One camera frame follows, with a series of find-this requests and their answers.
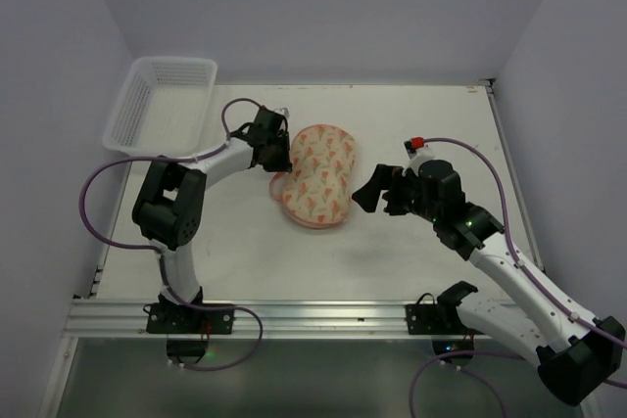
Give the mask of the floral mesh laundry bag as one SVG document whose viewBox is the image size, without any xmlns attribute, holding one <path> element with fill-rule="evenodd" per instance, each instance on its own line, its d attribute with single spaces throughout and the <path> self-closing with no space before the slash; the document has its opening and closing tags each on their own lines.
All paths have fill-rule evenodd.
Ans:
<svg viewBox="0 0 627 418">
<path fill-rule="evenodd" d="M 358 154 L 354 137 L 330 124 L 299 131 L 290 149 L 292 170 L 276 173 L 270 196 L 296 223 L 327 229 L 346 219 L 350 210 L 350 180 Z"/>
</svg>

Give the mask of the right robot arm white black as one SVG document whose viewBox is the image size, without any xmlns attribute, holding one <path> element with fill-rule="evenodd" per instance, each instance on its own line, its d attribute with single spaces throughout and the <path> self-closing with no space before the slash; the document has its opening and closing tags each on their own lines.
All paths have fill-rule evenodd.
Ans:
<svg viewBox="0 0 627 418">
<path fill-rule="evenodd" d="M 460 322 L 527 360 L 563 403 L 580 404 L 620 367 L 624 326 L 583 307 L 528 261 L 508 241 L 505 227 L 466 199 L 450 163 L 430 160 L 418 169 L 380 164 L 352 199 L 366 212 L 385 201 L 391 216 L 413 214 L 430 222 L 445 247 L 498 284 L 519 313 L 509 315 L 458 283 L 465 290 L 454 296 Z"/>
</svg>

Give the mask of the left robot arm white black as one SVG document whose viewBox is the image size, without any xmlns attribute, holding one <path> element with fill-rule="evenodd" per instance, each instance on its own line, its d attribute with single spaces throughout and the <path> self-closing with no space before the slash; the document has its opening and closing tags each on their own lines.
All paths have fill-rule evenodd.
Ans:
<svg viewBox="0 0 627 418">
<path fill-rule="evenodd" d="M 252 121 L 229 132 L 221 145 L 206 153 L 151 162 L 131 219 L 156 254 L 164 300 L 197 311 L 217 310 L 202 305 L 192 254 L 205 193 L 225 178 L 256 166 L 270 173 L 289 172 L 289 151 L 287 111 L 261 107 Z"/>
</svg>

